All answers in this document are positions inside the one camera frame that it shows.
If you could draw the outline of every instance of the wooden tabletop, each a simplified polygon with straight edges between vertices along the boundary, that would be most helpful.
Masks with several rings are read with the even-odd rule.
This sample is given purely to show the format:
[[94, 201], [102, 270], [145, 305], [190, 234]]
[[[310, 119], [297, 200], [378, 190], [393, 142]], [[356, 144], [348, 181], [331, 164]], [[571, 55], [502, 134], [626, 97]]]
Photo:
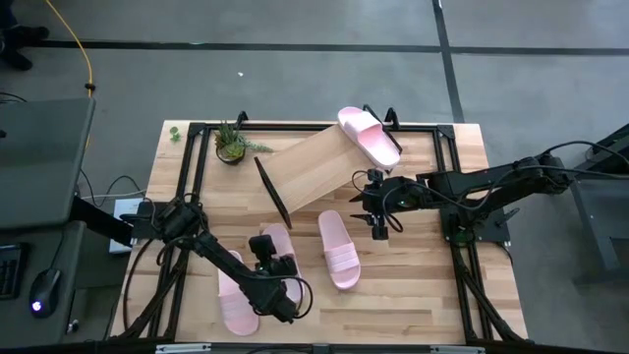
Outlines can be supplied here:
[[[190, 121], [166, 121], [153, 162], [147, 196], [168, 202], [175, 195], [185, 137]], [[179, 128], [181, 142], [170, 141], [169, 130]], [[476, 124], [454, 125], [457, 148], [464, 172], [487, 168], [481, 128]], [[249, 140], [275, 150], [288, 148], [314, 132], [248, 132]], [[404, 149], [394, 175], [414, 177], [436, 169], [432, 137], [424, 133], [395, 133]], [[197, 139], [188, 178], [192, 189], [199, 152]], [[252, 195], [259, 192], [255, 153], [247, 154], [238, 166], [219, 161], [213, 137], [205, 164], [200, 199], [210, 224], [210, 231], [228, 250], [243, 255], [253, 266], [254, 255], [248, 239], [267, 225], [282, 222], [274, 209], [251, 211]], [[443, 144], [449, 166], [447, 147]], [[267, 154], [257, 153], [260, 160]], [[358, 179], [362, 186], [365, 179]], [[217, 298], [217, 270], [207, 260], [191, 255], [183, 295], [177, 341], [208, 342], [326, 342], [391, 344], [457, 344], [464, 342], [457, 299], [452, 257], [443, 241], [437, 210], [397, 214], [405, 231], [389, 230], [388, 241], [374, 241], [371, 229], [361, 220], [349, 217], [361, 213], [360, 203], [348, 201], [357, 195], [351, 184], [293, 212], [289, 231], [297, 262], [305, 280], [314, 289], [313, 310], [294, 324], [282, 324], [273, 317], [260, 319], [259, 330], [250, 336], [237, 336], [225, 328]], [[316, 219], [327, 210], [337, 210], [354, 241], [362, 264], [359, 283], [347, 291], [332, 284], [323, 256]], [[139, 262], [129, 295], [131, 321], [137, 317], [155, 291], [159, 267], [155, 258], [163, 245], [154, 242]], [[133, 250], [131, 265], [140, 246]], [[486, 294], [498, 312], [522, 336], [526, 328], [518, 291], [509, 259], [493, 244], [478, 245]], [[161, 331], [167, 322], [169, 299], [162, 314]], [[481, 326], [476, 301], [473, 322], [480, 335]], [[112, 334], [122, 332], [122, 295]]]

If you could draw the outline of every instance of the pink slipper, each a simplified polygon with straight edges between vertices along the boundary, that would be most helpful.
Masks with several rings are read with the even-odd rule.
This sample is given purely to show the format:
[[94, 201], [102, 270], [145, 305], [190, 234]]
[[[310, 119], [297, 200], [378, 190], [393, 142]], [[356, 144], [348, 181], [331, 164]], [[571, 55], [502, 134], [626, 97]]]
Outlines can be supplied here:
[[[284, 225], [269, 225], [264, 229], [262, 235], [271, 236], [271, 240], [273, 240], [273, 246], [275, 246], [275, 251], [277, 251], [277, 254], [273, 257], [276, 259], [282, 256], [291, 257], [295, 261], [295, 267], [297, 268], [296, 276], [302, 277], [302, 273], [299, 271], [299, 265], [297, 265], [297, 259], [295, 258], [295, 250], [293, 249], [293, 244], [291, 243], [291, 237], [288, 235], [288, 231], [286, 231]], [[299, 281], [295, 279], [286, 279], [283, 281], [284, 284], [286, 284], [286, 296], [288, 296], [288, 298], [293, 300], [295, 303], [302, 301], [305, 290], [303, 286], [300, 289]]]
[[322, 212], [318, 216], [318, 230], [334, 285], [341, 290], [356, 285], [361, 277], [361, 263], [341, 215], [334, 210]]
[[[229, 251], [240, 262], [243, 258], [236, 251]], [[227, 329], [238, 335], [249, 335], [257, 330], [259, 317], [249, 304], [247, 296], [232, 278], [218, 271], [218, 301]]]
[[397, 147], [382, 131], [382, 123], [369, 112], [345, 107], [338, 111], [338, 123], [376, 166], [389, 170], [400, 162]]

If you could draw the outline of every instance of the concrete floor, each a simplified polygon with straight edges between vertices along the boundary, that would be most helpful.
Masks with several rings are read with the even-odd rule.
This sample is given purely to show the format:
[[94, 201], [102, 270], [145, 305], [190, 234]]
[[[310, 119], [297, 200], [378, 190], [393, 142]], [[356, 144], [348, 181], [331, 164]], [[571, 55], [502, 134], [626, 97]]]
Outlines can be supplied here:
[[[217, 43], [439, 45], [430, 0], [55, 1], [83, 39]], [[451, 45], [629, 48], [623, 0], [442, 0]], [[69, 39], [43, 2], [25, 24]], [[83, 96], [76, 49], [27, 48], [28, 73], [0, 67], [0, 90], [29, 100]], [[329, 119], [348, 104], [394, 106], [402, 121], [452, 122], [439, 53], [92, 49], [98, 87], [84, 170], [96, 193], [128, 174], [145, 187], [165, 119]], [[629, 56], [454, 55], [465, 121], [480, 123], [490, 164], [626, 124]], [[557, 154], [568, 166], [584, 148]], [[116, 192], [133, 190], [120, 185]], [[629, 352], [629, 289], [578, 289], [597, 264], [569, 192], [530, 197], [510, 221], [530, 337]]]

